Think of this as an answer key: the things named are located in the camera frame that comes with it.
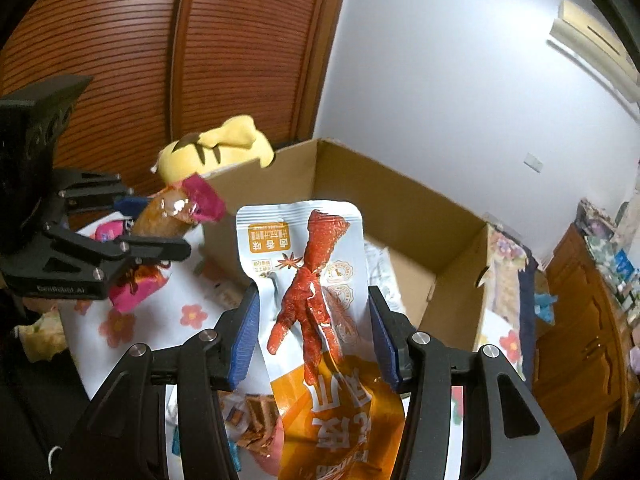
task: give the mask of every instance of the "wooden dresser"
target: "wooden dresser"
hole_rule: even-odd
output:
[[[593,421],[588,478],[600,463],[609,413],[620,409],[621,433],[634,411],[640,388],[628,366],[631,332],[574,225],[546,276],[558,296],[556,325],[537,341],[533,392],[558,434]]]

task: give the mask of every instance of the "yellow plush toy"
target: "yellow plush toy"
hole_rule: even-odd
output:
[[[219,128],[189,134],[169,144],[160,152],[158,173],[168,185],[193,173],[207,174],[254,158],[264,168],[273,160],[273,149],[254,120],[240,115]]]

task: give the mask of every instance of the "wooden leg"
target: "wooden leg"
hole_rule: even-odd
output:
[[[589,458],[584,468],[582,480],[589,480],[600,465],[602,452],[604,451],[604,441],[607,436],[607,415],[609,415],[607,412],[601,413],[593,419],[593,434],[591,435],[591,445],[589,446]]]

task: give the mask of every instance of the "red chicken foot image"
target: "red chicken foot image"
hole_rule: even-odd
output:
[[[319,330],[326,338],[329,354],[334,361],[338,363],[342,359],[340,343],[322,297],[320,273],[349,225],[341,216],[321,213],[318,210],[311,212],[306,225],[309,240],[306,243],[304,262],[282,298],[282,309],[267,342],[269,353],[276,355],[293,324],[296,321],[300,323],[306,384],[318,382],[318,365],[322,357]]]

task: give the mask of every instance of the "light switch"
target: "light switch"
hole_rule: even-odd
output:
[[[537,158],[535,155],[531,155],[530,153],[527,153],[527,156],[524,158],[524,163],[536,173],[540,173],[542,171],[542,167],[544,166],[544,164],[540,162],[539,158]]]

